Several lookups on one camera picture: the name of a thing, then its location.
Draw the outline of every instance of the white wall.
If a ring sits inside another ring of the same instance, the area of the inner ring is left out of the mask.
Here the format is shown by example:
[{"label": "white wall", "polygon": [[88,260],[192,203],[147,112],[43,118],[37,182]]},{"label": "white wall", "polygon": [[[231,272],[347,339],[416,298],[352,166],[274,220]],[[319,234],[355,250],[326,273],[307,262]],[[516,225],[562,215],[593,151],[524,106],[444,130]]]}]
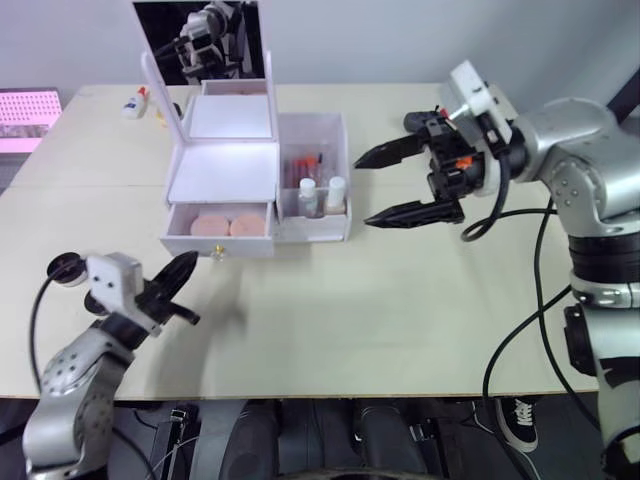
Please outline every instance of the white wall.
[{"label": "white wall", "polygon": [[[637,0],[269,0],[278,83],[440,81],[469,58],[522,109],[602,102],[640,63]],[[0,87],[143,81],[122,0],[1,0]]]}]

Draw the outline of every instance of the white table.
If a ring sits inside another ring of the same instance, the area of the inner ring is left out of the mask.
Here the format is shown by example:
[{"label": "white table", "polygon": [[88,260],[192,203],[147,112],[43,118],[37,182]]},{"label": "white table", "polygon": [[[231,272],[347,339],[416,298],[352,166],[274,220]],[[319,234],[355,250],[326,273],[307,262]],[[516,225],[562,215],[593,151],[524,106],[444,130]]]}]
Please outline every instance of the white table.
[{"label": "white table", "polygon": [[[33,397],[28,317],[48,262],[63,251],[122,251],[153,276],[170,260],[157,240],[167,210],[163,184],[169,132],[152,106],[120,118],[135,86],[82,88],[0,197],[0,396]],[[342,111],[351,160],[403,135],[402,117],[438,103],[435,85],[280,86],[280,111]],[[184,105],[188,87],[175,88]],[[119,399],[265,396],[477,395],[500,340],[535,308],[532,258],[540,217],[499,222],[473,244],[461,226],[366,228],[362,219],[428,200],[426,158],[380,171],[354,171],[347,243],[278,247],[276,258],[201,259],[176,297],[202,315],[173,319],[148,339]],[[507,208],[542,207],[540,185],[513,184]],[[467,224],[493,199],[463,202]],[[546,298],[568,282],[566,237],[554,220],[543,252]],[[86,285],[53,286],[37,329],[43,365],[82,332]],[[552,347],[576,390],[595,383],[568,364],[562,306],[548,313]],[[560,392],[535,325],[505,351],[494,393]]]}]

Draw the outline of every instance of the white bottle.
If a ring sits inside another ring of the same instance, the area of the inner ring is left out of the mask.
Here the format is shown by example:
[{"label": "white bottle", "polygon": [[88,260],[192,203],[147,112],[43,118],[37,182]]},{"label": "white bottle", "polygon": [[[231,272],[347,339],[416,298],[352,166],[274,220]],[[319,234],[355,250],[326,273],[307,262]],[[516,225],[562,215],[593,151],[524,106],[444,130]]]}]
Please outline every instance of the white bottle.
[{"label": "white bottle", "polygon": [[332,177],[329,180],[329,193],[324,205],[325,215],[342,215],[347,210],[344,196],[347,191],[347,182],[342,177]]},{"label": "white bottle", "polygon": [[140,87],[135,96],[129,98],[124,107],[122,107],[122,116],[125,118],[140,118],[144,113],[147,103],[147,91],[144,87]]},{"label": "white bottle", "polygon": [[318,191],[316,190],[316,182],[311,178],[300,180],[298,214],[307,218],[316,218],[318,216]]}]

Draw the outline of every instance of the white storage box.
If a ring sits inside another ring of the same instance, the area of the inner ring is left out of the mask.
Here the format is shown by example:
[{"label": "white storage box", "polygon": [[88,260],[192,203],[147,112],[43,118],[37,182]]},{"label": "white storage box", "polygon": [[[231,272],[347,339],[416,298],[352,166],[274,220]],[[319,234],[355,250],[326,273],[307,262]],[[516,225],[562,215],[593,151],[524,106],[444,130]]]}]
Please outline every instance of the white storage box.
[{"label": "white storage box", "polygon": [[[274,255],[275,243],[347,239],[350,182],[341,114],[278,114],[267,53],[264,79],[205,80],[180,120],[150,51],[143,54],[142,65],[175,143],[167,176],[169,220],[161,237],[169,252],[267,257]],[[309,159],[317,166],[314,176],[321,212],[329,179],[346,180],[344,214],[300,215],[299,176],[292,172]],[[191,234],[191,224],[200,215],[221,215],[233,222],[245,214],[264,220],[260,235]]]}]

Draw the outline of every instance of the sneaker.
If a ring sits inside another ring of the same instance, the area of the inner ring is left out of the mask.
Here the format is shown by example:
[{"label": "sneaker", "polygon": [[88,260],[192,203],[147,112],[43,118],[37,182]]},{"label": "sneaker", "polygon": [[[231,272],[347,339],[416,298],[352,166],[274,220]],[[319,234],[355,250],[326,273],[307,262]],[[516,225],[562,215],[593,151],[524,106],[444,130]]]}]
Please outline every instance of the sneaker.
[{"label": "sneaker", "polygon": [[533,405],[516,397],[498,398],[495,402],[498,425],[507,442],[523,453],[533,452],[538,446]]}]

